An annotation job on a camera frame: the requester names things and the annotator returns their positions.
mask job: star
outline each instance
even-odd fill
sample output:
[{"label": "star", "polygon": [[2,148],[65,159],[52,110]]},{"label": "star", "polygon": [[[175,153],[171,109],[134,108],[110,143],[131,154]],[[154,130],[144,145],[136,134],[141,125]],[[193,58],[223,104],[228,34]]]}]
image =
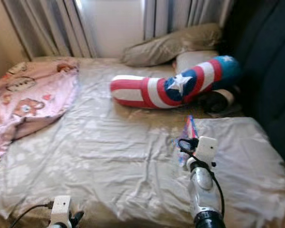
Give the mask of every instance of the star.
[{"label": "star", "polygon": [[168,87],[168,89],[177,89],[182,95],[183,86],[191,79],[192,77],[183,77],[182,75],[176,75],[173,80],[174,82]]},{"label": "star", "polygon": [[224,62],[227,62],[227,61],[232,61],[233,59],[230,56],[224,56],[223,60],[224,60]]}]

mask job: body pillow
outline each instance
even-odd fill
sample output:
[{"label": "body pillow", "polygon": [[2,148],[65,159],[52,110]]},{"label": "body pillow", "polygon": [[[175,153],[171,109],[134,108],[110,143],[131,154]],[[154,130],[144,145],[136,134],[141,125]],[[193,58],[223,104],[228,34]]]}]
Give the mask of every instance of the body pillow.
[{"label": "body pillow", "polygon": [[234,85],[240,78],[239,63],[218,56],[168,79],[117,75],[111,81],[113,98],[125,106],[174,108],[212,89]]}]

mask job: grey curtain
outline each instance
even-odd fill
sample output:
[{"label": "grey curtain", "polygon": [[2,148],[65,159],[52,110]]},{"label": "grey curtain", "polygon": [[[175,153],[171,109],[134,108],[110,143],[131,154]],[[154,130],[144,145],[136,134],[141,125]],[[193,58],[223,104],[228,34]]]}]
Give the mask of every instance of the grey curtain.
[{"label": "grey curtain", "polygon": [[233,0],[145,0],[144,38],[216,22],[224,26]]},{"label": "grey curtain", "polygon": [[95,57],[81,0],[2,0],[29,58]]}]

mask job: mattress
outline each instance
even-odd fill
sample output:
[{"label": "mattress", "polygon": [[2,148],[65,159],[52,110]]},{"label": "mattress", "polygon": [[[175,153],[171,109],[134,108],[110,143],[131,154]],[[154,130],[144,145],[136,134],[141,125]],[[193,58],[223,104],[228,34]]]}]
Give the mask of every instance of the mattress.
[{"label": "mattress", "polygon": [[[284,162],[254,119],[209,119],[194,106],[120,106],[109,91],[115,75],[170,77],[171,66],[79,61],[81,89],[72,108],[15,141],[0,162],[0,228],[28,207],[66,194],[73,212],[85,212],[83,228],[191,227],[189,173],[179,167],[175,147],[189,114],[197,118],[199,135],[219,143],[214,172],[225,196],[226,226],[285,225]],[[48,220],[47,209],[35,209],[19,227],[44,228]]]}]

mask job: blue section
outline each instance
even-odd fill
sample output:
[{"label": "blue section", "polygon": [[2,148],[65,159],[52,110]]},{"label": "blue section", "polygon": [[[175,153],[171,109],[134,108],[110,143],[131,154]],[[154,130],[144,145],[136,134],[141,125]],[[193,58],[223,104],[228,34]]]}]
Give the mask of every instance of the blue section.
[{"label": "blue section", "polygon": [[170,77],[169,79],[165,81],[164,87],[165,87],[166,94],[173,101],[181,101],[182,97],[177,89],[168,89],[168,87],[171,86],[173,82],[174,82],[173,77]]},{"label": "blue section", "polygon": [[197,127],[195,125],[194,117],[193,117],[193,115],[190,115],[189,117],[191,120],[191,124],[192,124],[193,130],[194,130],[195,136],[198,138],[199,135],[198,135]]},{"label": "blue section", "polygon": [[185,72],[182,72],[181,75],[183,77],[193,77],[195,75],[195,70],[186,70]]},{"label": "blue section", "polygon": [[184,77],[192,77],[183,87],[183,96],[188,95],[195,87],[197,77],[194,70],[187,70],[182,73]]},{"label": "blue section", "polygon": [[181,74],[183,77],[192,77],[184,86],[183,86],[183,95],[179,93],[177,89],[168,89],[170,85],[174,83],[174,77],[170,77],[165,81],[165,91],[167,96],[173,100],[173,101],[181,101],[183,99],[183,96],[188,95],[194,88],[196,84],[196,73],[194,70],[187,70]]},{"label": "blue section", "polygon": [[241,78],[241,67],[231,56],[215,57],[222,67],[222,79],[213,83],[212,89],[222,89],[236,84]]}]

